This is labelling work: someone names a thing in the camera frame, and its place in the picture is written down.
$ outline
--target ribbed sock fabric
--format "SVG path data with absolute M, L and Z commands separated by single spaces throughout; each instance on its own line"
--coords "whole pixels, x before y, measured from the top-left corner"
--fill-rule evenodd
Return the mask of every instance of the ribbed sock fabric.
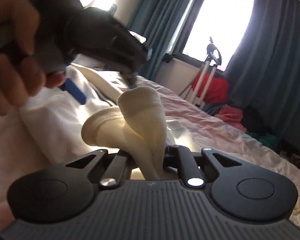
M 103 109 L 87 119 L 81 131 L 91 146 L 119 148 L 130 153 L 147 180 L 158 180 L 148 144 L 127 125 L 117 106 Z
M 148 144 L 154 168 L 161 177 L 167 123 L 158 92 L 151 87 L 128 90 L 118 98 L 118 106 L 129 127 Z

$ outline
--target window pane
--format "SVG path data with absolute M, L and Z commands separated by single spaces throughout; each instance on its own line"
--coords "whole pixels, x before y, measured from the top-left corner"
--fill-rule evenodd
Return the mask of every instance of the window pane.
M 249 23 L 254 0 L 204 0 L 183 54 L 204 61 L 212 36 L 225 70 Z

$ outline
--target pile of clothes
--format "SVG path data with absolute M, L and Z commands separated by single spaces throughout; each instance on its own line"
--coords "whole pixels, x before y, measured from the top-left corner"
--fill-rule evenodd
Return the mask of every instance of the pile of clothes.
M 226 103 L 217 103 L 205 105 L 203 110 L 250 135 L 272 150 L 275 150 L 279 143 L 279 139 L 271 134 L 271 128 L 264 123 L 259 112 L 252 106 L 239 109 Z

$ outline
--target folded sock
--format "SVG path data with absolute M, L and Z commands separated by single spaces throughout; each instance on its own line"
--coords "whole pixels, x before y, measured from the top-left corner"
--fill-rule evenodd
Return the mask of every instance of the folded sock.
M 119 148 L 128 152 L 145 179 L 159 179 L 148 144 L 127 125 L 117 106 L 103 109 L 89 117 L 82 127 L 81 135 L 88 145 Z
M 128 90 L 118 98 L 118 106 L 129 127 L 148 144 L 154 168 L 161 176 L 167 123 L 158 92 L 151 87 Z

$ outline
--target silver screw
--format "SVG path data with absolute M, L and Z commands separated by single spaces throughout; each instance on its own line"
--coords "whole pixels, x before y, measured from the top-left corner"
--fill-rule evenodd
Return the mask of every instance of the silver screw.
M 100 181 L 100 184 L 104 187 L 111 187 L 117 184 L 117 181 L 113 178 L 105 178 Z
M 202 184 L 204 184 L 204 181 L 203 181 L 203 179 L 200 179 L 200 178 L 191 178 L 191 179 L 188 179 L 188 184 L 193 187 L 198 187 L 198 186 L 201 186 Z

